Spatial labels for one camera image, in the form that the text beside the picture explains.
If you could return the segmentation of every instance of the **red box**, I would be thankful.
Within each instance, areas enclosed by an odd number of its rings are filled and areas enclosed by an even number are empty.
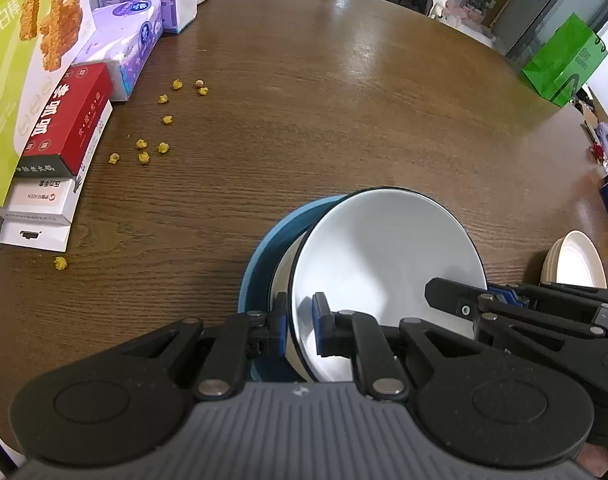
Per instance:
[[[69,68],[39,116],[15,176],[77,176],[111,92],[104,63]]]

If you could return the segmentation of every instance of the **wooden table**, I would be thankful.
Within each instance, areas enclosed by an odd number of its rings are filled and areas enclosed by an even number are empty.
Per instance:
[[[168,104],[157,104],[162,93]],[[536,281],[572,229],[608,258],[579,123],[492,50],[388,2],[207,1],[160,40],[131,101],[115,106],[68,269],[55,270],[52,253],[2,246],[0,435],[17,447],[8,406],[36,375],[177,318],[213,324],[235,312],[261,237],[322,196],[420,190],[466,226],[500,283]],[[147,166],[136,160],[140,137],[152,147]]]

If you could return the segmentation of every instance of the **green paper bag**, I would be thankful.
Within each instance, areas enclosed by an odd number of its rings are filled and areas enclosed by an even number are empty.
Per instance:
[[[522,72],[543,98],[564,106],[607,54],[604,42],[573,13]]]

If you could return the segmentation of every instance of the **bag handle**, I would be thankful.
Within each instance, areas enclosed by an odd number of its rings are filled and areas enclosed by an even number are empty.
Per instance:
[[[564,81],[564,84],[561,87],[558,88],[558,91],[553,94],[553,97],[551,97],[551,99],[549,99],[549,101],[555,102],[555,99],[558,98],[559,94],[561,94],[562,91],[564,91],[564,88],[566,88],[569,83],[573,83],[573,87],[572,87],[572,90],[571,90],[571,97],[572,97],[572,96],[574,96],[577,93],[577,88],[578,88],[579,83],[580,83],[580,75],[579,74],[571,74],[568,77],[568,79],[566,81]]]
[[[602,42],[602,52],[606,52],[606,43],[597,34],[595,35],[595,44],[598,45]]]

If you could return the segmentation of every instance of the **white plate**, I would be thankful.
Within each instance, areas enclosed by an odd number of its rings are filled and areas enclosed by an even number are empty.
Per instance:
[[[542,282],[556,282],[558,275],[558,258],[559,248],[562,246],[564,238],[559,238],[546,253],[544,264],[542,265],[542,274],[540,280]]]
[[[606,275],[600,255],[583,232],[571,231],[562,239],[554,281],[606,288]]]
[[[299,249],[299,245],[302,243],[304,239],[305,233],[302,233],[297,240],[295,240],[291,246],[286,250],[284,255],[281,257],[279,264],[277,264],[277,268],[275,269],[275,274],[273,274],[273,282],[271,283],[271,310],[273,309],[273,301],[275,301],[275,296],[279,292],[288,292],[289,291],[289,279],[290,279],[290,269],[293,266],[293,261],[295,260],[295,254],[297,254],[297,250]],[[312,383],[313,380],[308,375],[308,372],[304,368],[301,359],[297,355],[297,350],[295,350],[295,343],[293,343],[293,338],[288,330],[286,335],[286,361],[293,367],[293,369],[302,377],[304,380]]]
[[[319,381],[349,381],[349,359],[317,355],[311,298],[326,294],[333,312],[358,310],[380,324],[426,319],[473,338],[473,324],[432,309],[424,288],[440,277],[486,288],[484,269],[465,229],[446,209],[396,188],[353,194],[307,233],[290,279],[290,329],[307,370]]]

